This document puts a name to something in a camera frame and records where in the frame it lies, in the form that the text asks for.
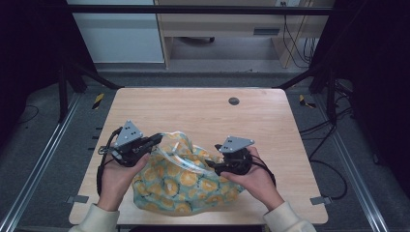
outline table surface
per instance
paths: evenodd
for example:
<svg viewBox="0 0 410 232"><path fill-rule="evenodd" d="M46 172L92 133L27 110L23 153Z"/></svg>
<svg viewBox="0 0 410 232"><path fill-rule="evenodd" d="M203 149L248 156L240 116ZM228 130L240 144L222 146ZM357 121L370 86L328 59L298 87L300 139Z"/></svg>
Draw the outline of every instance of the table surface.
<svg viewBox="0 0 410 232"><path fill-rule="evenodd" d="M232 105L230 98L239 99ZM320 196L308 156L299 135L285 93L280 89L259 88L125 88L111 105L97 148L104 146L113 131L127 120L150 136L157 132L182 131L211 154L220 155L214 145L227 135L255 141L260 157L274 172L278 191L294 211L312 223L325 223L324 205L311 205ZM70 222L79 224L90 204L97 203L97 150L90 161L78 195L89 196L86 204L74 203ZM139 210L132 202L132 188L120 207L118 224L264 224L265 206L247 191L229 205L189 216L172 217Z"/></svg>

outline person's left hand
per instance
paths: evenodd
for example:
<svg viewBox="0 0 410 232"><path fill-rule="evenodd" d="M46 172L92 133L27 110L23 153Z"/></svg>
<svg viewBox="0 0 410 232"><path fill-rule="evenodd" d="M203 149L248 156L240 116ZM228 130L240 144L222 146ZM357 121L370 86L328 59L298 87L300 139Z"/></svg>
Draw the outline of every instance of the person's left hand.
<svg viewBox="0 0 410 232"><path fill-rule="evenodd" d="M148 158L149 155L145 154L133 167L121 166L115 160L107 159L108 163L102 174L102 192L97 206L109 212L118 211L133 177L144 168Z"/></svg>

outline gray floor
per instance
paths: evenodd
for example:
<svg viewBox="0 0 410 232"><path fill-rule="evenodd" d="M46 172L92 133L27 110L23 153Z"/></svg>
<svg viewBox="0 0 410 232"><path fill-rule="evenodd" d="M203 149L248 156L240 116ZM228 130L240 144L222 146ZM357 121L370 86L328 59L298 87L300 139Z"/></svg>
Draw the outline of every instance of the gray floor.
<svg viewBox="0 0 410 232"><path fill-rule="evenodd" d="M297 75L303 69L279 67L269 39L216 38L214 43L202 40L180 39L175 42L171 67L144 68L135 72L104 70L101 75L126 86L182 86L182 87L263 87L270 88ZM68 216L72 205L65 203L68 195L76 195L82 177L97 143L101 128L108 113L115 91L104 88L93 80L80 94L78 109L73 115L54 156L37 186L16 231L67 231L71 225ZM323 121L320 108L299 104L302 94L307 102L320 103L324 96L311 96L308 92L310 79L286 91L289 103L300 130ZM92 109L95 97L104 93L99 109ZM30 96L28 103L39 109L31 121L15 127L8 145L0 157L0 217L3 218L15 202L20 190L39 159L47 140L52 135L58 120L58 89L56 85L42 89ZM349 106L339 102L342 110ZM27 107L21 121L36 113ZM303 136L307 153L310 154L328 128ZM410 231L410 200L399 188L391 171L386 166L373 163L372 152L357 122L349 115L337 123L337 132L343 139L351 157L363 175L374 201L390 231ZM328 139L318 150L315 158L331 164L348 182L345 197L327 205L329 221L316 225L318 231L372 231L357 193L353 190L340 161L337 148ZM323 165L313 163L312 169L323 194L338 195L343 191L341 179Z"/></svg>

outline hand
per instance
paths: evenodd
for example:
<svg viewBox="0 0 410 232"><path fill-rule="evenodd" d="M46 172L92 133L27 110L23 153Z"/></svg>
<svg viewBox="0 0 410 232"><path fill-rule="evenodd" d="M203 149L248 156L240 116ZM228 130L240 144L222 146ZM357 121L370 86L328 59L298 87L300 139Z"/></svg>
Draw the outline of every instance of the hand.
<svg viewBox="0 0 410 232"><path fill-rule="evenodd" d="M102 174L102 192L97 206L109 212L118 211L133 177L144 168L148 158L145 154L133 167L121 166L115 160L108 159Z"/></svg>
<svg viewBox="0 0 410 232"><path fill-rule="evenodd" d="M255 147L247 147L247 149L251 155L259 157ZM262 164L259 159L253 159L253 161ZM271 176L260 166L253 165L248 174L243 176L230 172L222 172L220 175L243 186L254 198L261 201L269 211L273 211L284 202L272 182Z"/></svg>

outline white sleeve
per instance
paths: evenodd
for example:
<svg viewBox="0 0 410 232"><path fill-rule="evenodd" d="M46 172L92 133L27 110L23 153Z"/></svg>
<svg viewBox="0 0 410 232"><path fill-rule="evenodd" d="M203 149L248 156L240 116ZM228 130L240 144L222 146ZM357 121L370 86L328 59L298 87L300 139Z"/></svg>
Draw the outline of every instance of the white sleeve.
<svg viewBox="0 0 410 232"><path fill-rule="evenodd" d="M288 202L284 202L273 211L264 215L263 218L272 232L316 231L310 222L296 215Z"/></svg>
<svg viewBox="0 0 410 232"><path fill-rule="evenodd" d="M92 204L85 219L69 232L114 232L119 216L119 211L108 212Z"/></svg>

